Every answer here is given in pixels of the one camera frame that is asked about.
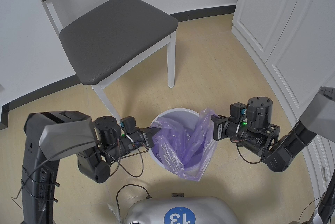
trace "drawer handle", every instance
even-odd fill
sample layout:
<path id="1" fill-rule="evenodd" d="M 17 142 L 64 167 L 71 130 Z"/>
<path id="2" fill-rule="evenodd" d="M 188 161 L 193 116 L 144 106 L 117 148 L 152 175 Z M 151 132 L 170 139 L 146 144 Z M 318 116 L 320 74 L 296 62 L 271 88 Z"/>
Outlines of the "drawer handle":
<path id="1" fill-rule="evenodd" d="M 325 172 L 325 170 L 326 170 L 326 167 L 325 166 L 322 167 L 322 178 L 323 178 L 323 180 L 325 182 L 328 182 L 328 179 L 326 178 L 326 172 Z"/>

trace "gray chair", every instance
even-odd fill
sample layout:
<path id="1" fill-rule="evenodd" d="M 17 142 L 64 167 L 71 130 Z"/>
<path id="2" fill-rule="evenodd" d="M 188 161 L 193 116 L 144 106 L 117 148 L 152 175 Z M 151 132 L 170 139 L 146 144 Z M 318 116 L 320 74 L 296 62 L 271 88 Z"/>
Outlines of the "gray chair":
<path id="1" fill-rule="evenodd" d="M 168 85 L 174 86 L 178 21 L 141 0 L 109 0 L 63 28 L 51 0 L 42 0 L 82 84 L 91 85 L 119 121 L 103 89 L 167 45 Z"/>

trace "chair seat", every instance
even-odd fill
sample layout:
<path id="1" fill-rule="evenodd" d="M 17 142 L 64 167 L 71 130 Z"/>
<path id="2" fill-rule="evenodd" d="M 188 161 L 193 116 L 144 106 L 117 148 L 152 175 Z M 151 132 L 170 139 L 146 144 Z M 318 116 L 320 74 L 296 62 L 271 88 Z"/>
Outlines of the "chair seat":
<path id="1" fill-rule="evenodd" d="M 173 33 L 177 19 L 141 0 L 109 0 L 59 34 L 82 84 L 98 84 Z"/>

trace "floor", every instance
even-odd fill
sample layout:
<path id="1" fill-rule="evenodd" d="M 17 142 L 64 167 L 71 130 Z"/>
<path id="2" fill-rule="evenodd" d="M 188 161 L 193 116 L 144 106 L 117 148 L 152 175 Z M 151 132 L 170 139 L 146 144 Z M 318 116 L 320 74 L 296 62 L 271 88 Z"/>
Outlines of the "floor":
<path id="1" fill-rule="evenodd" d="M 148 126 L 161 112 L 171 108 L 201 111 L 206 107 L 228 115 L 229 105 L 246 103 L 254 96 L 273 100 L 272 122 L 281 126 L 281 134 L 290 129 L 287 117 L 256 64 L 231 33 L 232 14 L 179 23 L 176 41 L 176 85 L 167 86 L 166 48 L 162 48 L 105 89 L 122 117 L 134 116 L 137 125 Z M 9 113 L 9 126 L 0 131 L 0 222 L 21 223 L 22 210 L 10 196 L 20 188 L 25 134 L 23 126 L 31 112 L 77 110 L 92 119 L 109 115 L 89 86 L 77 85 Z M 258 161 L 244 150 L 245 158 Z M 127 183 L 145 186 L 153 198 L 215 196 L 234 210 L 241 223 L 290 223 L 314 197 L 304 156 L 300 153 L 282 173 L 271 172 L 264 164 L 248 164 L 229 140 L 218 143 L 216 152 L 200 182 L 179 179 L 144 154 L 144 174 L 135 179 L 122 169 L 106 183 L 97 184 L 82 175 L 76 156 L 62 159 L 55 191 L 54 220 L 62 223 L 117 223 L 108 205 L 115 206 L 118 189 Z M 133 174 L 141 170 L 138 156 L 124 159 Z M 128 187 L 119 195 L 121 214 L 146 196 L 140 188 Z M 302 216 L 309 218 L 310 206 Z"/>

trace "purple plastic bag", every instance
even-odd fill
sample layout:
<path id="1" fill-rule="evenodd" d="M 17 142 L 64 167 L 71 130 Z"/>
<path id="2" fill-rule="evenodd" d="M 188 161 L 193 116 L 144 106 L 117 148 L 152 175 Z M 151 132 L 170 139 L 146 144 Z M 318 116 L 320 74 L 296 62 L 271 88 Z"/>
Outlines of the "purple plastic bag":
<path id="1" fill-rule="evenodd" d="M 165 117 L 151 124 L 151 127 L 161 128 L 153 136 L 152 151 L 166 170 L 184 179 L 200 181 L 217 144 L 213 139 L 211 115 L 215 115 L 212 109 L 203 110 L 194 131 Z"/>

